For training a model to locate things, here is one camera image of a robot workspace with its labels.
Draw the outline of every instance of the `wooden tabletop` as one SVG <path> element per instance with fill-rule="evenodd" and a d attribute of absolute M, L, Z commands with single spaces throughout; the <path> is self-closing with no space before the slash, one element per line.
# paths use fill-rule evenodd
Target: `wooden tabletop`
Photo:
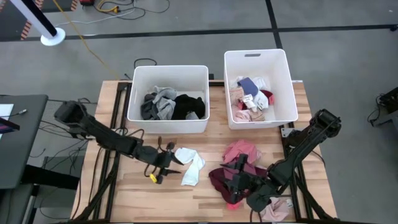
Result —
<path fill-rule="evenodd" d="M 103 82 L 99 95 L 95 118 L 107 126 L 111 123 L 117 85 L 118 81 Z M 294 92 L 298 109 L 298 121 L 295 122 L 295 126 L 304 128 L 311 119 L 311 112 L 303 83 L 294 83 Z M 123 94 L 118 114 L 122 113 Z M 120 120 L 121 115 L 119 115 L 117 122 L 119 123 Z M 136 130 L 128 121 L 126 127 L 130 133 Z M 210 118 L 204 133 L 163 134 L 161 136 L 163 147 L 169 141 L 173 141 L 176 143 L 175 148 L 195 149 L 206 160 L 206 165 L 200 171 L 199 183 L 195 187 L 181 186 L 182 176 L 188 169 L 189 164 L 185 166 L 172 164 L 170 168 L 180 170 L 182 174 L 168 175 L 163 184 L 153 184 L 149 178 L 144 177 L 143 171 L 146 164 L 121 156 L 111 216 L 112 222 L 248 222 L 250 208 L 246 201 L 244 200 L 243 205 L 238 210 L 227 210 L 226 202 L 221 194 L 210 183 L 208 173 L 220 167 L 221 156 L 226 147 L 238 139 L 245 139 L 254 143 L 257 149 L 262 152 L 262 157 L 257 162 L 258 165 L 268 167 L 284 158 L 279 128 L 229 129 L 224 87 L 210 87 Z M 157 134 L 145 134 L 144 144 L 157 147 L 157 137 Z M 81 200 L 77 214 L 80 214 L 89 202 L 94 164 L 99 149 L 95 142 L 88 144 L 81 173 Z M 103 156 L 104 150 L 101 151 L 96 167 L 93 195 L 97 191 L 96 187 L 100 179 Z M 309 191 L 324 210 L 335 217 L 336 210 L 322 162 L 319 158 L 310 154 L 303 161 L 303 168 Z M 72 214 L 77 206 L 78 193 L 79 190 L 76 193 Z M 300 192 L 298 192 L 298 197 L 302 216 L 305 217 Z M 104 217 L 107 198 L 108 192 L 104 194 L 101 203 L 100 218 Z M 253 215 L 253 220 L 258 221 L 256 215 Z M 293 220 L 294 212 L 291 208 L 290 215 L 285 221 Z"/>

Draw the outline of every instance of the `gray floor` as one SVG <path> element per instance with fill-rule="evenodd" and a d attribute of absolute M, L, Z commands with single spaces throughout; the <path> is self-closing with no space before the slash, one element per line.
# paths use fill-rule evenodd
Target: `gray floor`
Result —
<path fill-rule="evenodd" d="M 194 29 L 270 27 L 265 1 L 170 0 L 164 14 L 148 14 L 136 21 L 110 19 L 80 24 L 84 34 L 154 32 Z M 161 3 L 139 0 L 143 7 L 161 9 Z M 278 0 L 272 1 L 279 27 L 354 26 L 398 23 L 396 0 Z M 90 21 L 105 15 L 80 8 L 68 12 L 73 20 Z M 58 24 L 60 13 L 48 13 Z M 70 27 L 67 33 L 75 35 Z M 30 36 L 38 35 L 34 29 Z M 374 98 L 398 85 L 398 32 L 357 30 L 295 32 L 280 35 L 292 78 L 303 80 L 313 112 L 327 108 L 341 116 L 340 134 L 322 144 L 326 171 L 338 216 L 342 220 L 395 223 L 398 219 L 398 132 L 390 124 L 372 128 L 366 122 Z M 150 57 L 159 65 L 206 65 L 223 77 L 227 50 L 272 49 L 272 34 L 223 34 L 130 39 L 87 40 L 90 48 L 118 73 L 132 74 L 133 61 Z M 40 42 L 0 43 L 2 94 L 45 93 L 53 99 L 98 98 L 101 82 L 114 77 L 84 48 L 80 40 L 57 47 Z M 52 120 L 56 103 L 46 109 Z M 39 133 L 32 155 L 45 147 L 53 156 L 76 141 Z M 68 151 L 60 154 L 67 156 Z M 29 163 L 40 165 L 43 157 Z M 70 201 L 43 209 L 54 217 L 68 216 Z M 48 223 L 37 214 L 35 223 Z"/>

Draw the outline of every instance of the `storage bin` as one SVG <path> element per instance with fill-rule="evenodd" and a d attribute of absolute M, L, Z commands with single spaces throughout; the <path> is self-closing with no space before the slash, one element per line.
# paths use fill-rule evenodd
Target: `storage bin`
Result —
<path fill-rule="evenodd" d="M 238 76 L 262 77 L 274 94 L 275 103 L 263 113 L 266 121 L 235 122 L 229 98 L 229 82 Z M 228 124 L 231 129 L 273 128 L 296 121 L 296 101 L 286 54 L 281 49 L 235 50 L 224 54 L 224 85 Z"/>
<path fill-rule="evenodd" d="M 201 97 L 205 103 L 205 117 L 198 120 L 143 120 L 141 105 L 144 97 L 152 93 L 154 86 L 172 87 L 177 95 Z M 145 133 L 180 134 L 202 133 L 206 129 L 210 117 L 208 69 L 202 65 L 170 65 L 137 67 L 132 79 L 127 118 L 136 128 L 142 128 Z"/>

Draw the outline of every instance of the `black desk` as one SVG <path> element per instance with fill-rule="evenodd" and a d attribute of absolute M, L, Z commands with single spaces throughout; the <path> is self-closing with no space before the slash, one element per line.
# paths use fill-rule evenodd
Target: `black desk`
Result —
<path fill-rule="evenodd" d="M 14 105 L 11 114 L 27 110 L 9 118 L 20 126 L 20 130 L 3 134 L 0 139 L 0 189 L 14 189 L 21 183 L 77 189 L 77 177 L 26 164 L 47 100 L 47 95 L 0 96 L 0 104 Z"/>

